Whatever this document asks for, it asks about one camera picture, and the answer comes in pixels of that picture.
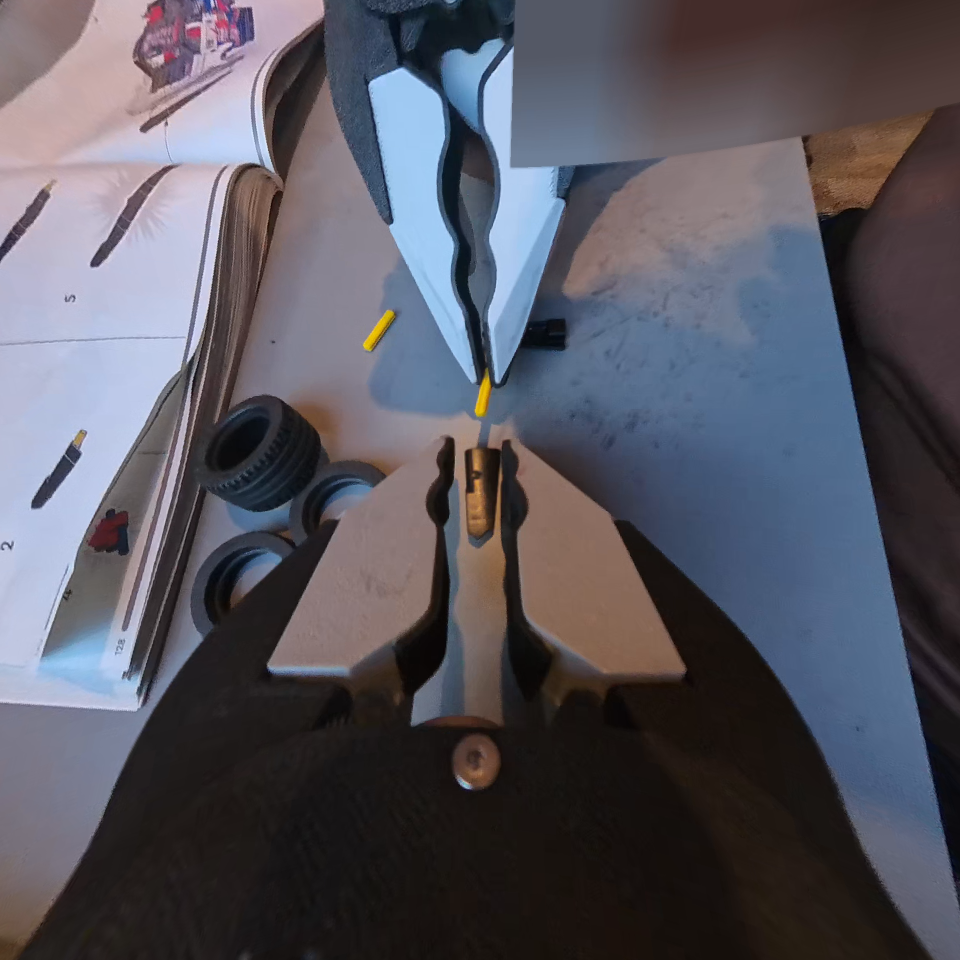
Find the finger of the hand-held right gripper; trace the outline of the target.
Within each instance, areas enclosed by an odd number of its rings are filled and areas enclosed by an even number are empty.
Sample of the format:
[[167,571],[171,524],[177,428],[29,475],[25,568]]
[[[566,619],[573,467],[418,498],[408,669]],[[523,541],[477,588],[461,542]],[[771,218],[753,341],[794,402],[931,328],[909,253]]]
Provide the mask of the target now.
[[567,168],[511,165],[513,42],[494,38],[474,53],[447,51],[440,59],[440,78],[491,163],[493,203],[481,240],[493,270],[492,286],[479,316],[486,367],[498,388],[521,347],[567,208]]
[[469,382],[482,375],[469,310],[455,276],[460,241],[444,192],[450,111],[435,84],[406,66],[368,82],[390,233],[450,353]]

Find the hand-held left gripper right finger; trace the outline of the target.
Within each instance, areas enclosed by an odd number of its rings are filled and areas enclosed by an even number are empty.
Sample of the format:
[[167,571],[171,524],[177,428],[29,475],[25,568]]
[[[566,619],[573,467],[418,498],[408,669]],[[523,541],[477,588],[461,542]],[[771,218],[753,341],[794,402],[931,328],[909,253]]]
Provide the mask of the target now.
[[525,701],[674,685],[687,666],[611,514],[531,449],[501,446],[507,653]]

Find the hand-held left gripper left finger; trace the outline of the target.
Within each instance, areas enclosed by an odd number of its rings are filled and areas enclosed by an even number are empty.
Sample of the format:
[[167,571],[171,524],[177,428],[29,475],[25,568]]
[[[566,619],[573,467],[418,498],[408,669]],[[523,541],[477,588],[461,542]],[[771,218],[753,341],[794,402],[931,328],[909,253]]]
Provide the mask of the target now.
[[447,649],[450,436],[430,443],[349,508],[331,534],[279,642],[270,675],[352,694],[415,694]]

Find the black rubber tyre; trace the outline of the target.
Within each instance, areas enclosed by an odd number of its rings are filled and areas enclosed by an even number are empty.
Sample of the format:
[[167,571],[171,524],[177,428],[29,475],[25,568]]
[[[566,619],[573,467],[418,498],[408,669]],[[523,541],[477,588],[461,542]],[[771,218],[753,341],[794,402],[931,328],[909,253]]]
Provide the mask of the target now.
[[198,634],[205,638],[234,604],[234,588],[244,571],[262,558],[278,565],[295,549],[288,537],[272,532],[236,534],[214,549],[200,565],[190,590],[190,614]]
[[215,498],[249,512],[267,512],[304,490],[327,461],[316,428],[271,394],[231,407],[198,438],[193,479]]
[[320,529],[324,511],[333,498],[350,487],[371,490],[386,476],[377,466],[359,460],[334,461],[321,466],[290,503],[288,529],[294,545],[300,546]]

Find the grey desk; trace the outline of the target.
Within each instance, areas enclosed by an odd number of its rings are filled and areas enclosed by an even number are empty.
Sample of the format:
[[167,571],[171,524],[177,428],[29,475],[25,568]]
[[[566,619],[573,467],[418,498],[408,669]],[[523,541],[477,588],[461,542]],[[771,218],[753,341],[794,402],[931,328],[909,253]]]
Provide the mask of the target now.
[[[488,418],[318,90],[238,371],[333,459],[388,472],[442,435],[518,439],[724,611],[817,738],[908,923],[958,958],[958,910],[796,139],[576,174],[523,352]],[[388,309],[373,352],[363,342]]]

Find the building instruction booklet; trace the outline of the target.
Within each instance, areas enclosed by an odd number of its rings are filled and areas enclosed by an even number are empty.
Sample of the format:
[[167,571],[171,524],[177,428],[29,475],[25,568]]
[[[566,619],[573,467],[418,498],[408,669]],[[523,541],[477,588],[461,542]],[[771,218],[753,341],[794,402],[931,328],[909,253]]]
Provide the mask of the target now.
[[2,705],[145,698],[324,7],[2,2]]

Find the person's brown clothing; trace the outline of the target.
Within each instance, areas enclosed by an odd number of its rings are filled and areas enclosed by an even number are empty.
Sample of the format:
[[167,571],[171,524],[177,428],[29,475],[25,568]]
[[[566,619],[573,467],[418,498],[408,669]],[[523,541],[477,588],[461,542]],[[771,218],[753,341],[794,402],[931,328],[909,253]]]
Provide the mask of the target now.
[[958,785],[959,106],[821,227],[924,736]]

